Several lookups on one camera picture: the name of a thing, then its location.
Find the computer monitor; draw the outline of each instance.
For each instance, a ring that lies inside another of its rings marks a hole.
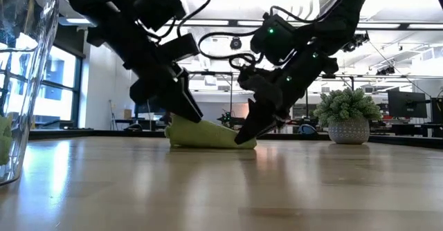
[[[148,100],[143,104],[136,104],[136,111],[138,113],[165,113],[166,110],[162,109],[157,100]]]
[[[427,118],[424,93],[388,91],[389,115],[404,118]]]
[[[432,123],[443,124],[443,98],[432,98]]]

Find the desk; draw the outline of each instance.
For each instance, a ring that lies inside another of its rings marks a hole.
[[[136,120],[116,120],[116,124],[135,124]],[[155,120],[138,120],[138,123],[141,125],[143,130],[155,131],[158,128],[164,129],[165,125],[161,123],[157,123]]]
[[[162,138],[90,137],[30,142],[24,167],[20,181],[0,187],[1,230],[442,226],[440,150],[276,140],[254,150],[171,149]]]
[[[443,124],[393,124],[392,131],[395,135],[422,135],[428,136],[428,130],[434,131],[435,137],[440,136],[443,130]]]

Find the green plant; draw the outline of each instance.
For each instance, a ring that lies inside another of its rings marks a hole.
[[[12,145],[11,121],[0,117],[0,166],[9,162],[9,151]]]
[[[317,106],[314,115],[324,127],[330,123],[340,122],[351,118],[366,118],[380,120],[380,108],[372,97],[365,95],[362,89],[352,91],[332,91],[329,95],[321,95],[322,102]]]

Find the wire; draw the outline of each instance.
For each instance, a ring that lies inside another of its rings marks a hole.
[[[112,109],[112,100],[109,100],[109,108],[111,109],[111,130],[118,131],[118,125],[116,122],[116,115],[114,114],[114,110]]]
[[[151,120],[151,106],[150,106],[150,101],[147,100],[146,101],[147,104],[147,111],[149,111],[148,117],[150,119],[150,131],[152,131],[152,120]]]
[[[441,108],[441,106],[438,104],[438,99],[440,98],[440,96],[441,96],[441,94],[443,93],[443,89],[438,93],[438,95],[437,95],[437,102],[436,102],[436,105],[437,105],[437,107],[438,107],[438,110],[440,111],[440,112],[442,112],[442,115],[443,115],[443,111],[442,111],[442,108]]]
[[[233,64],[233,61],[235,59],[243,59],[245,61],[247,61],[251,66],[255,66],[256,64],[259,64],[263,58],[264,58],[264,54],[260,54],[259,58],[257,59],[254,55],[250,54],[250,53],[238,53],[238,54],[233,54],[233,55],[223,55],[223,56],[215,56],[215,55],[209,55],[206,54],[205,52],[202,51],[201,49],[201,43],[209,38],[209,37],[213,37],[213,36],[228,36],[228,37],[248,37],[251,35],[254,35],[255,32],[257,32],[257,30],[248,32],[248,33],[228,33],[228,32],[214,32],[214,33],[208,33],[206,35],[204,35],[200,40],[199,40],[199,49],[200,49],[200,53],[201,55],[203,55],[206,58],[209,59],[215,59],[215,60],[224,60],[227,59],[229,61],[229,65],[234,68],[234,69],[241,69],[241,66],[237,66]]]
[[[169,26],[169,28],[168,28],[168,30],[166,31],[166,33],[163,34],[163,35],[161,35],[161,36],[159,36],[161,39],[163,39],[163,38],[167,37],[169,34],[171,34],[172,29],[173,29],[174,26],[175,26],[175,21],[176,21],[176,20],[177,20],[176,18],[173,18],[173,19],[172,19],[171,26]]]
[[[160,41],[161,41],[161,37],[159,37],[158,35],[155,35],[154,33],[151,33],[151,32],[149,32],[149,31],[146,31],[146,35],[147,35],[148,37],[151,37],[151,38],[157,39],[157,42],[160,42]]]
[[[398,68],[396,68],[391,62],[389,62],[389,60],[380,52],[380,50],[371,42],[369,41],[369,43],[372,45],[372,47],[375,48],[375,50],[378,52],[378,54],[380,54],[382,56],[383,59],[385,59],[385,61],[387,61],[398,73],[401,74],[400,70]],[[429,93],[425,92],[425,90],[419,88],[412,80],[410,80],[409,78],[407,78],[405,75],[404,76],[412,85],[414,85],[417,89],[419,89],[421,92],[423,92],[424,94],[426,94],[429,97],[432,97]]]
[[[273,10],[281,10],[283,11],[286,15],[294,18],[295,20],[305,23],[305,24],[314,24],[317,23],[319,21],[324,20],[326,17],[330,16],[332,11],[334,11],[338,5],[340,5],[343,2],[343,0],[337,0],[337,2],[334,3],[334,5],[323,15],[317,17],[314,20],[306,20],[306,19],[302,19],[300,17],[295,16],[294,14],[290,13],[288,10],[285,10],[284,8],[281,8],[280,6],[271,6],[271,9],[269,10],[269,14],[272,16],[273,15]]]
[[[185,24],[185,22],[191,18],[193,18],[195,15],[199,14],[204,8],[206,8],[206,6],[208,6],[208,4],[210,3],[211,0],[206,0],[206,2],[204,4],[202,4],[200,7],[198,7],[193,13],[189,14],[188,16],[184,17],[181,22],[179,23],[179,25],[177,26],[177,36],[181,37],[181,27],[183,27],[183,25]]]

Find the potted plant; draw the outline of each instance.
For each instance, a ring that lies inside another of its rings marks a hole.
[[[380,120],[380,108],[362,89],[332,91],[321,95],[314,111],[322,127],[337,144],[361,145],[369,139],[369,120]]]

